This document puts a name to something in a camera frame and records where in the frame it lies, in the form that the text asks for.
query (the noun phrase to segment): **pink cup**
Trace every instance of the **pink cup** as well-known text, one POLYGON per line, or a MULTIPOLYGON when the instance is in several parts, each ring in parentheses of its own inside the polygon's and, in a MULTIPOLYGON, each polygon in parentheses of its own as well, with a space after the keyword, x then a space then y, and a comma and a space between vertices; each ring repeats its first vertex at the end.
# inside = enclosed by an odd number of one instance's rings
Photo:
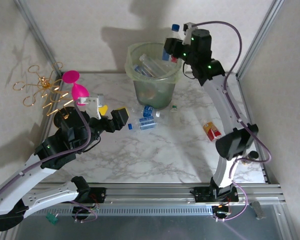
POLYGON ((62 76, 62 80, 66 84, 73 84, 73 87, 71 90, 73 100, 78 100, 79 97, 89 97, 90 96, 89 91, 84 86, 76 83, 76 81, 79 78, 80 78, 80 73, 75 70, 67 71, 62 76))

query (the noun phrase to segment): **trash bin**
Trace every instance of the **trash bin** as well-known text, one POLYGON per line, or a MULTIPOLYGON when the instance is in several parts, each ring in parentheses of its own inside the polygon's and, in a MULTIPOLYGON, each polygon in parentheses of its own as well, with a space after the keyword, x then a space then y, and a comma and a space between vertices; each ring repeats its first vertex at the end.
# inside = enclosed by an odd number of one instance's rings
POLYGON ((141 66, 140 56, 146 54, 154 60, 161 60, 164 44, 160 42, 136 43, 128 47, 124 65, 126 74, 133 80, 136 98, 142 105, 163 109, 169 105, 175 86, 181 77, 182 60, 179 59, 167 74, 159 78, 146 77, 134 70, 134 65, 141 66))

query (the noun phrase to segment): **white plastic part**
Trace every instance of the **white plastic part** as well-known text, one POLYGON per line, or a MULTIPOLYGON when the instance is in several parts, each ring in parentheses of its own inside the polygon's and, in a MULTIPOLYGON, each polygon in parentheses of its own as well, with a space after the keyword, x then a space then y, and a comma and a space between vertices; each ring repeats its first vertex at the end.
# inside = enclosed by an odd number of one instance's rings
POLYGON ((213 180, 219 188, 224 188, 232 184, 238 163, 233 167, 231 176, 229 177, 231 166, 238 157, 232 158, 230 161, 220 156, 218 166, 216 167, 213 180))
MULTIPOLYGON (((37 155, 31 155, 29 160, 25 163, 24 167, 18 170, 14 175, 12 175, 8 180, 0 185, 0 189, 16 175, 22 173, 24 169, 30 165, 39 162, 40 159, 37 155)), ((40 166, 37 166, 26 174, 21 176, 17 181, 12 183, 1 195, 0 195, 0 215, 9 213, 16 203, 35 185, 41 182, 43 179, 53 174, 56 170, 50 168, 42 169, 40 166)))
POLYGON ((77 186, 73 182, 68 181, 44 192, 27 193, 22 198, 22 201, 29 209, 24 213, 23 217, 26 218, 41 209, 56 204, 73 201, 79 194, 77 190, 77 186))
MULTIPOLYGON (((222 76, 222 75, 214 76, 212 78, 212 80, 208 79, 207 81, 205 81, 205 83, 203 84, 203 88, 204 88, 204 90, 206 90, 206 92, 211 97, 211 99, 214 103, 214 106, 215 106, 218 114, 220 115, 224 133, 229 134, 229 133, 232 133, 235 128, 240 130, 243 127, 240 124, 240 122, 237 121, 236 115, 235 115, 233 109, 231 108, 231 106, 226 98, 226 95, 223 93, 224 81, 225 81, 225 76, 222 76)), ((248 120, 241 112, 241 110, 237 104, 237 101, 235 100, 235 98, 232 95, 229 88, 227 88, 227 93, 229 94, 230 99, 231 99, 236 111, 240 115, 241 121, 244 122, 245 124, 247 124, 248 120)))
POLYGON ((86 112, 89 116, 101 119, 99 108, 103 107, 103 94, 97 94, 96 96, 78 97, 79 104, 85 104, 86 112))
MULTIPOLYGON (((229 101, 224 93, 224 82, 225 76, 218 75, 214 76, 212 80, 207 80, 203 84, 204 90, 207 91, 209 96, 211 97, 214 106, 220 115, 224 133, 229 134, 234 131, 234 129, 242 129, 243 126, 240 122, 244 122, 245 124, 248 123, 247 118, 241 112, 237 101, 235 100, 234 96, 231 93, 231 90, 227 88, 227 93, 234 105, 234 108, 240 115, 240 118, 237 119, 229 101)), ((216 168, 215 174, 213 175, 213 180, 219 188, 224 188, 232 184, 232 180, 234 178, 234 174, 236 172, 236 168, 238 164, 234 166, 232 169, 231 176, 229 177, 231 166, 233 165, 235 159, 237 157, 231 157, 231 160, 227 160, 220 156, 218 166, 216 168)))
POLYGON ((192 27, 192 25, 194 25, 193 22, 188 22, 188 23, 185 23, 185 24, 188 26, 188 28, 184 32, 185 37, 184 37, 184 39, 182 41, 182 44, 183 45, 190 45, 191 44, 191 35, 192 35, 192 32, 194 30, 198 29, 198 27, 197 26, 192 27))

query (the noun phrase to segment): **red and yellow can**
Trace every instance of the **red and yellow can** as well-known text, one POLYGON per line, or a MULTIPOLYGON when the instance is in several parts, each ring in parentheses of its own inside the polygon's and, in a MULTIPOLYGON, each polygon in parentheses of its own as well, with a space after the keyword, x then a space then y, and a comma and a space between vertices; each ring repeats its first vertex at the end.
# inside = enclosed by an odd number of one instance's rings
POLYGON ((221 136, 220 131, 212 121, 208 121, 207 123, 205 123, 203 125, 203 130, 211 142, 217 140, 221 136))

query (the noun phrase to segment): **blue cap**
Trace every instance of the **blue cap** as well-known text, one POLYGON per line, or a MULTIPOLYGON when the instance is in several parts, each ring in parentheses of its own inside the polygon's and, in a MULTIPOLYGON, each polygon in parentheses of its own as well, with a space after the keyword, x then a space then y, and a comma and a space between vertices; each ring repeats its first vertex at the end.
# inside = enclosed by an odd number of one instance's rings
POLYGON ((171 30, 175 32, 179 32, 180 26, 178 24, 172 24, 171 30))

